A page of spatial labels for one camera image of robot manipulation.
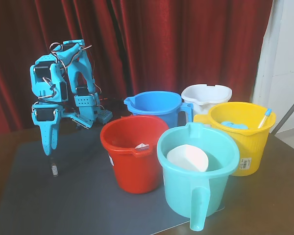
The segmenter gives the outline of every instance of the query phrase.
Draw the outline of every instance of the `white bucket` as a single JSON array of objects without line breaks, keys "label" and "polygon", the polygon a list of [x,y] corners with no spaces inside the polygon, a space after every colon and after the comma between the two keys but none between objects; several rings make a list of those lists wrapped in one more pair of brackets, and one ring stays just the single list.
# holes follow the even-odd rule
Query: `white bucket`
[{"label": "white bucket", "polygon": [[217,104],[228,102],[232,90],[221,85],[197,84],[187,87],[181,96],[185,103],[193,103],[194,117],[196,114],[207,114],[209,109]]}]

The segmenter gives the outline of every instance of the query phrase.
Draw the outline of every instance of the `blue bucket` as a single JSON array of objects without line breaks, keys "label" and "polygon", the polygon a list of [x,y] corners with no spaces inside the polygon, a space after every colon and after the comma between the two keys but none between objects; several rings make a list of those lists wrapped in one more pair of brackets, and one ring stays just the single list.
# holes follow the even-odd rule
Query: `blue bucket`
[{"label": "blue bucket", "polygon": [[174,92],[143,92],[124,100],[133,115],[155,115],[164,120],[169,128],[177,126],[178,113],[187,113],[186,121],[193,121],[193,104],[183,103]]},{"label": "blue bucket", "polygon": [[[207,154],[206,172],[185,170],[167,160],[170,150],[184,144],[196,146]],[[223,131],[190,122],[162,134],[157,144],[157,156],[163,168],[168,205],[179,215],[191,219],[192,230],[201,231],[206,217],[220,206],[228,176],[239,165],[237,145]]]}]

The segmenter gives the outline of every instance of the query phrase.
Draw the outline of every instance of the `blue marker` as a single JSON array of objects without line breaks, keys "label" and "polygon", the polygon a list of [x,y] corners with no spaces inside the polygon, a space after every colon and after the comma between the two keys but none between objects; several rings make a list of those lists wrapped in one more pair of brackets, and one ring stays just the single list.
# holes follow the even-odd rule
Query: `blue marker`
[{"label": "blue marker", "polygon": [[264,118],[261,120],[261,123],[260,123],[259,126],[258,126],[258,129],[263,127],[265,121],[266,121],[267,118],[270,116],[271,111],[272,111],[271,109],[267,109]]}]

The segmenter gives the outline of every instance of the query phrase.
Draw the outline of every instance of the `mug handle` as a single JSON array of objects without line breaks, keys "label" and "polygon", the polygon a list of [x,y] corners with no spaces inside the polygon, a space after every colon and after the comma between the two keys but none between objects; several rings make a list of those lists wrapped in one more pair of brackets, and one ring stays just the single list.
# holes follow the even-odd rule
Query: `mug handle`
[{"label": "mug handle", "polygon": [[194,106],[192,103],[182,103],[182,105],[177,109],[177,112],[186,112],[186,122],[191,122],[193,121],[193,108]]},{"label": "mug handle", "polygon": [[211,124],[208,118],[208,114],[196,114],[194,116],[194,122],[200,122],[202,124]]},{"label": "mug handle", "polygon": [[193,188],[191,200],[191,222],[190,229],[201,231],[204,229],[205,220],[210,201],[209,180],[205,179],[201,185]]}]

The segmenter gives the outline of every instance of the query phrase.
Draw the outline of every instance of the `robotic arm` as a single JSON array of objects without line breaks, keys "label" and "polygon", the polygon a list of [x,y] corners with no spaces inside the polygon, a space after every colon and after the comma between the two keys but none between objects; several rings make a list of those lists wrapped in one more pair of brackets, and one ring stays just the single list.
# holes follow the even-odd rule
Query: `robotic arm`
[{"label": "robotic arm", "polygon": [[[41,130],[42,144],[46,155],[57,147],[59,123],[61,118],[71,118],[86,129],[93,122],[106,124],[112,113],[101,110],[91,64],[87,57],[84,40],[66,41],[51,51],[51,54],[40,57],[30,67],[32,91],[38,102],[32,106],[32,119]],[[84,76],[87,86],[77,82],[79,73]],[[75,95],[78,112],[67,113],[64,107],[68,101],[68,86],[64,80],[67,74],[71,91]]]}]

